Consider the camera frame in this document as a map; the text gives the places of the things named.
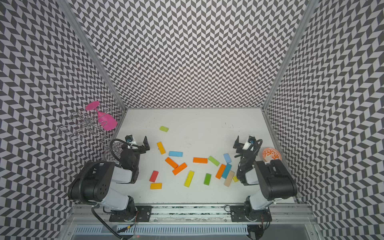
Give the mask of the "teal block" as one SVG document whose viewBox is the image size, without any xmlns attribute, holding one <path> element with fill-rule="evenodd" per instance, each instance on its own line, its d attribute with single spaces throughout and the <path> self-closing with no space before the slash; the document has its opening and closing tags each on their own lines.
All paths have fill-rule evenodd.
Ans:
<svg viewBox="0 0 384 240">
<path fill-rule="evenodd" d="M 232 168 L 232 165 L 231 164 L 227 164 L 225 165 L 225 168 L 224 168 L 224 171 L 222 173 L 222 178 L 226 179 L 231 171 L 231 168 Z"/>
</svg>

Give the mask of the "light green block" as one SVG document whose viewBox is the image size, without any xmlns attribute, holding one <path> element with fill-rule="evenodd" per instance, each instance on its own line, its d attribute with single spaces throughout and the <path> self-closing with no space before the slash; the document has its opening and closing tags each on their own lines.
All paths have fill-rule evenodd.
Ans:
<svg viewBox="0 0 384 240">
<path fill-rule="evenodd" d="M 212 163 L 212 164 L 214 164 L 215 166 L 219 166 L 220 165 L 220 162 L 218 161 L 218 160 L 216 160 L 214 157 L 212 157 L 212 156 L 209 156 L 208 157 L 208 160 Z"/>
</svg>

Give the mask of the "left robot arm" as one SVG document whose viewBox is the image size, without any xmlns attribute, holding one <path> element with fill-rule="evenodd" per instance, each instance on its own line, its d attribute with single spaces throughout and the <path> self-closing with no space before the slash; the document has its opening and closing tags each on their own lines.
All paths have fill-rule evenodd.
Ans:
<svg viewBox="0 0 384 240">
<path fill-rule="evenodd" d="M 151 149 L 148 138 L 138 145 L 133 135 L 110 141 L 113 161 L 87 162 L 68 188 L 68 198 L 82 204 L 101 206 L 112 212 L 136 213 L 133 197 L 113 189 L 112 183 L 133 185 L 139 176 L 141 155 Z"/>
</svg>

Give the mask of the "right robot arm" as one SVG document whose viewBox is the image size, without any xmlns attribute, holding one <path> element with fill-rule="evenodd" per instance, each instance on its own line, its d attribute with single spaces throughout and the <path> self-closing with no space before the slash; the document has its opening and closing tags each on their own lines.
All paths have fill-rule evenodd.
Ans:
<svg viewBox="0 0 384 240">
<path fill-rule="evenodd" d="M 244 202 L 245 211 L 252 213 L 266 210 L 278 200 L 294 197 L 298 193 L 296 182 L 280 159 L 269 162 L 257 161 L 263 140 L 249 136 L 246 143 L 240 138 L 234 142 L 235 158 L 240 158 L 236 173 L 244 186 L 258 185 L 260 190 L 248 196 Z"/>
</svg>

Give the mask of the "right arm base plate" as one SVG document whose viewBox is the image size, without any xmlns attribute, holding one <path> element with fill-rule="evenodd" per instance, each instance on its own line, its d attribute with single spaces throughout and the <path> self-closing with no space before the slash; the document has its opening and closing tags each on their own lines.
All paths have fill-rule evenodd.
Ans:
<svg viewBox="0 0 384 240">
<path fill-rule="evenodd" d="M 229 205 L 232 222 L 271 222 L 272 216 L 268 209 L 253 210 L 251 207 Z"/>
</svg>

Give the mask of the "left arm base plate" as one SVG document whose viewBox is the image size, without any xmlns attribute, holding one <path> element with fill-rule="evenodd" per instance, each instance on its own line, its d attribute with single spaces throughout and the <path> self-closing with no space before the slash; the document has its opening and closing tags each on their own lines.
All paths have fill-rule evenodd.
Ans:
<svg viewBox="0 0 384 240">
<path fill-rule="evenodd" d="M 143 205 L 136 207 L 127 207 L 123 211 L 112 211 L 109 221 L 112 223 L 130 223 L 130 222 L 144 222 L 147 223 L 150 221 L 152 214 L 152 206 Z"/>
</svg>

